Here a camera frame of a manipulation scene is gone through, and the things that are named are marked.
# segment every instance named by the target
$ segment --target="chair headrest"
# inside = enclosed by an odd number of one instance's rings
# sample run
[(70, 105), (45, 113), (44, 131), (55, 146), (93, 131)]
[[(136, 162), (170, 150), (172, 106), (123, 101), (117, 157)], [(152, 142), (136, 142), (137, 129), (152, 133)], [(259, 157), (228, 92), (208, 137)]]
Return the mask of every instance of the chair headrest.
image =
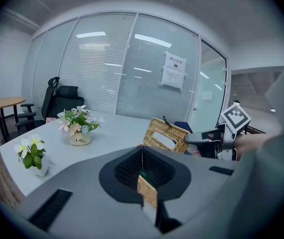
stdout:
[(78, 98), (78, 87), (76, 86), (60, 86), (57, 89), (57, 97), (77, 99)]
[(60, 77), (53, 77), (48, 81), (49, 87), (57, 87)]

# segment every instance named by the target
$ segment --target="metal frame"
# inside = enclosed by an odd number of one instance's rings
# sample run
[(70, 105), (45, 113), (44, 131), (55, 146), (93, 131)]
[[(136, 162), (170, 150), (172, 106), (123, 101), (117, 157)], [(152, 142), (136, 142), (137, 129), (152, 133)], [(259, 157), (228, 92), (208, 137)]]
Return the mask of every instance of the metal frame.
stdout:
[(57, 76), (59, 76), (60, 66), (61, 66), (61, 61), (62, 61), (62, 58), (63, 58), (64, 51), (65, 51), (65, 49), (66, 49), (66, 47), (67, 47), (67, 44), (68, 44), (69, 39), (70, 39), (70, 36), (71, 36), (71, 34), (72, 34), (72, 32), (73, 32), (74, 28), (76, 27), (76, 24), (78, 23), (79, 19), (80, 19), (80, 17), (78, 17), (78, 18), (77, 18), (77, 20), (76, 20), (76, 22), (74, 23), (74, 25), (73, 25), (73, 27), (72, 27), (72, 29), (71, 29), (71, 31), (70, 31), (70, 34), (68, 35), (68, 38), (67, 38), (66, 44), (65, 44), (65, 45), (64, 45), (64, 47), (63, 47), (63, 50), (62, 50), (62, 53), (61, 53), (60, 62), (59, 62), (59, 66), (58, 66)]
[(122, 61), (121, 61), (121, 67), (120, 67), (120, 71), (119, 71), (119, 79), (118, 79), (118, 84), (117, 84), (117, 89), (116, 89), (116, 99), (115, 99), (115, 102), (114, 102), (113, 114), (116, 114), (116, 111), (117, 111), (118, 97), (119, 97), (119, 90), (120, 90), (123, 66), (124, 66), (124, 62), (126, 60), (128, 47), (129, 47), (129, 44), (130, 44), (130, 41), (131, 41), (134, 26), (136, 25), (136, 21), (138, 19), (138, 15), (139, 15), (139, 13), (137, 12), (136, 16), (133, 20), (132, 27), (131, 27), (131, 30), (130, 30), (130, 33), (129, 33), (129, 36), (128, 36), (128, 39), (127, 39), (126, 48), (125, 48), (124, 53), (123, 53), (123, 57), (122, 57)]
[[(113, 13), (113, 12), (121, 12), (121, 13), (136, 13), (136, 18), (138, 17), (139, 14), (141, 15), (145, 15), (145, 16), (151, 16), (151, 17), (155, 17), (155, 18), (158, 18), (158, 19), (161, 19), (161, 20), (165, 20), (165, 21), (168, 21), (168, 22), (171, 22), (173, 24), (176, 24), (178, 25), (179, 27), (182, 27), (186, 30), (188, 30), (189, 32), (191, 33), (194, 33), (196, 35), (198, 35), (198, 38), (199, 38), (199, 46), (200, 46), (200, 49), (199, 49), (199, 62), (200, 62), (200, 59), (201, 59), (201, 41), (204, 41), (207, 45), (209, 45), (211, 48), (213, 48), (216, 52), (218, 52), (225, 60), (226, 60), (226, 75), (227, 75), (227, 80), (226, 80), (226, 86), (225, 86), (225, 92), (224, 92), (224, 100), (223, 100), (223, 104), (222, 104), (222, 110), (226, 109), (227, 106), (228, 106), (228, 101), (229, 101), (229, 95), (230, 95), (230, 89), (231, 89), (231, 70), (229, 68), (229, 59), (228, 59), (228, 56), (221, 50), (219, 49), (215, 44), (213, 44), (210, 40), (208, 40), (207, 38), (205, 38), (204, 36), (202, 36), (200, 33), (194, 31), (193, 29), (191, 29), (190, 27), (187, 27), (179, 22), (176, 22), (174, 20), (171, 20), (171, 19), (168, 19), (168, 18), (165, 18), (165, 17), (162, 17), (160, 15), (156, 15), (156, 14), (152, 14), (152, 13), (144, 13), (144, 12), (141, 12), (141, 11), (135, 11), (135, 10), (106, 10), (106, 11), (98, 11), (98, 12), (93, 12), (93, 13), (85, 13), (85, 14), (82, 14), (82, 15), (79, 15), (79, 16), (76, 16), (76, 17), (72, 17), (72, 18), (69, 18), (67, 20), (64, 20), (54, 26), (52, 26), (51, 28), (49, 28), (48, 30), (56, 27), (56, 26), (59, 26), (63, 23), (66, 23), (68, 21), (71, 21), (71, 20), (74, 20), (74, 19), (78, 19), (81, 18), (81, 17), (84, 17), (84, 16), (92, 16), (92, 15), (98, 15), (98, 14), (103, 14), (103, 13)], [(124, 53), (124, 56), (123, 56), (123, 61), (122, 61), (122, 65), (121, 65), (121, 69), (120, 71), (122, 72), (122, 69), (123, 69), (123, 62), (125, 61), (125, 58), (126, 58), (126, 52), (127, 52), (127, 47), (126, 47), (126, 50), (125, 50), (125, 53)], [(62, 61), (62, 57), (63, 57), (63, 54), (61, 56), (61, 60), (60, 60), (60, 64), (59, 64), (59, 69), (58, 69), (58, 72), (60, 71), (60, 65), (61, 65), (61, 61)], [(198, 66), (198, 74), (200, 73), (200, 64)], [(121, 77), (122, 77), (122, 74), (120, 74), (120, 79), (119, 79), (119, 82), (118, 82), (118, 86), (117, 86), (117, 96), (116, 96), (116, 102), (115, 102), (115, 108), (114, 110), (116, 111), (116, 106), (117, 106), (117, 101), (118, 101), (118, 94), (119, 94), (119, 89), (120, 89), (120, 82), (121, 82)], [(192, 112), (192, 109), (193, 109), (193, 106), (194, 106), (194, 103), (195, 103), (195, 99), (196, 99), (196, 94), (197, 94), (197, 88), (198, 88), (198, 79), (199, 79), (199, 76), (197, 76), (197, 79), (196, 79), (196, 85), (195, 85), (195, 91), (194, 91), (194, 96), (193, 96), (193, 100), (192, 100), (192, 106), (191, 106), (191, 109), (190, 109), (190, 112), (189, 112), (189, 116), (187, 118), (187, 121), (189, 121), (190, 119), (190, 114)]]
[(44, 39), (46, 38), (46, 35), (47, 35), (48, 31), (49, 31), (49, 29), (46, 31), (46, 33), (45, 33), (45, 35), (44, 35), (44, 37), (43, 37), (43, 40), (42, 40), (41, 45), (40, 45), (39, 50), (38, 50), (38, 55), (37, 55), (36, 63), (34, 63), (33, 77), (32, 77), (32, 86), (31, 86), (31, 102), (32, 102), (32, 103), (33, 103), (33, 81), (34, 81), (34, 73), (35, 73), (35, 71), (36, 71), (36, 65), (37, 65), (39, 53), (40, 53), (40, 50), (41, 50), (43, 41), (44, 41)]

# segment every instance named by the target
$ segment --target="white table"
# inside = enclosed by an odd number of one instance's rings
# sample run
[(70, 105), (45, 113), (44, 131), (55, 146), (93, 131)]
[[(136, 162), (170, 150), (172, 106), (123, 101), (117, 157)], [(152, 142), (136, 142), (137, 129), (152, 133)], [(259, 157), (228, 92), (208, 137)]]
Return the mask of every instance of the white table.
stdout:
[[(72, 146), (69, 143), (67, 132), (58, 131), (61, 124), (53, 121), (0, 146), (1, 156), (8, 171), (25, 196), (52, 176), (76, 162), (142, 144), (146, 129), (150, 123), (148, 119), (137, 119), (101, 112), (92, 112), (92, 115), (96, 118), (102, 116), (105, 123), (103, 128), (90, 132), (92, 142), (88, 145)], [(25, 169), (24, 165), (18, 162), (18, 155), (13, 148), (16, 144), (20, 144), (23, 138), (32, 134), (38, 134), (44, 140), (46, 155), (50, 160), (49, 170), (43, 178)], [(172, 141), (168, 138), (161, 138), (160, 140), (167, 146), (172, 144)]]

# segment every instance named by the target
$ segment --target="blue flower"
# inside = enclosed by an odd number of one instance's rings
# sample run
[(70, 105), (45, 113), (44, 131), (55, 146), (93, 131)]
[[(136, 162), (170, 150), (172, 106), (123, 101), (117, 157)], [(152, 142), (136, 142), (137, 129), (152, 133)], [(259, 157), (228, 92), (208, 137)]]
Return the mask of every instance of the blue flower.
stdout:
[(83, 126), (81, 127), (81, 131), (82, 131), (83, 133), (87, 133), (87, 132), (89, 131), (89, 127), (88, 127), (87, 125), (83, 125)]

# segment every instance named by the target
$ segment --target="round wooden table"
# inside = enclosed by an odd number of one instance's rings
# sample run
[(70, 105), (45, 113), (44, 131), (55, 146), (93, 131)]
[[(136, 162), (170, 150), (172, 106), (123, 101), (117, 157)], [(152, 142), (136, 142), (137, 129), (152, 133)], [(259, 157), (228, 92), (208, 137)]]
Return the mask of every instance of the round wooden table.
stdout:
[(3, 109), (6, 107), (13, 106), (13, 114), (16, 123), (18, 122), (17, 115), (17, 105), (26, 101), (26, 98), (22, 97), (12, 97), (12, 98), (0, 98), (0, 130), (3, 136), (3, 141), (8, 142), (11, 139), (18, 136), (18, 132), (14, 132), (13, 134), (8, 133), (7, 125), (4, 119)]

